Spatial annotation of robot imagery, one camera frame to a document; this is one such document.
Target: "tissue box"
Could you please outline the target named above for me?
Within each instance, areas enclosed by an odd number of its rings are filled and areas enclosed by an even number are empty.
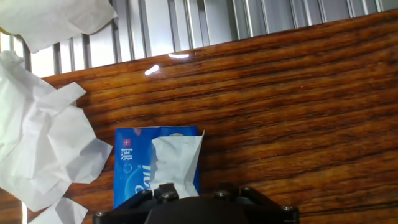
[[[143,189],[150,189],[152,140],[164,136],[197,136],[198,129],[190,127],[118,128],[115,132],[113,206],[131,198]],[[199,171],[193,184],[199,193]]]

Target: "wooden table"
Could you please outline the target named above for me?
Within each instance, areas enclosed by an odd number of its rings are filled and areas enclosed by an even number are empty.
[[[178,54],[45,80],[81,85],[78,105],[110,144],[115,128],[205,129],[204,193],[227,180],[298,205],[302,223],[398,222],[398,11]],[[85,223],[112,208],[113,163],[65,195],[90,210]],[[20,219],[2,192],[0,222]]]

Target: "chinese character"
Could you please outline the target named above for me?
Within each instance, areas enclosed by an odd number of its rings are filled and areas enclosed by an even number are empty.
[[[132,155],[130,154],[130,152],[132,151],[132,149],[122,149],[122,160],[130,160],[132,159]]]
[[[123,146],[130,146],[131,141],[130,139],[123,139]]]

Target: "metal grille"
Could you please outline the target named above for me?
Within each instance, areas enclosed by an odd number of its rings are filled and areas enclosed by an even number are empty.
[[[119,18],[31,54],[0,34],[26,69],[45,77],[398,8],[398,0],[113,0]]]

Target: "white tissue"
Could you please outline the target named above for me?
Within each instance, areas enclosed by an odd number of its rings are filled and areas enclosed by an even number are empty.
[[[107,0],[0,1],[0,27],[20,34],[32,53],[78,34],[92,34],[116,16]]]
[[[174,183],[180,198],[198,196],[193,185],[202,136],[168,136],[152,140],[150,188]]]
[[[96,138],[76,83],[59,90],[0,53],[0,187],[33,212],[60,200],[72,182],[89,184],[112,146]]]
[[[80,224],[86,214],[85,207],[67,198],[62,198],[29,224]]]

